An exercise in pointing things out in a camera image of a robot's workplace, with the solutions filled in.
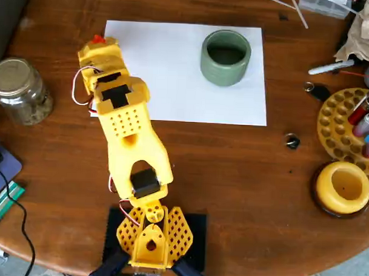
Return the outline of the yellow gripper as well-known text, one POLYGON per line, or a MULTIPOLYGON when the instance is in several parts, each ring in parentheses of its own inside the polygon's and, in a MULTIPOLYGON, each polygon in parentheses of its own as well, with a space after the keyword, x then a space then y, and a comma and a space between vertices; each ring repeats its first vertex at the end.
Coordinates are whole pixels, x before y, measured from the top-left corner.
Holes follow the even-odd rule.
POLYGON ((80 67, 91 66, 81 70, 84 80, 84 87, 88 94, 91 94, 96 84, 98 73, 113 74, 120 72, 129 76, 127 67, 121 56, 119 42, 115 38, 105 38, 104 45, 95 45, 91 42, 78 51, 80 67))

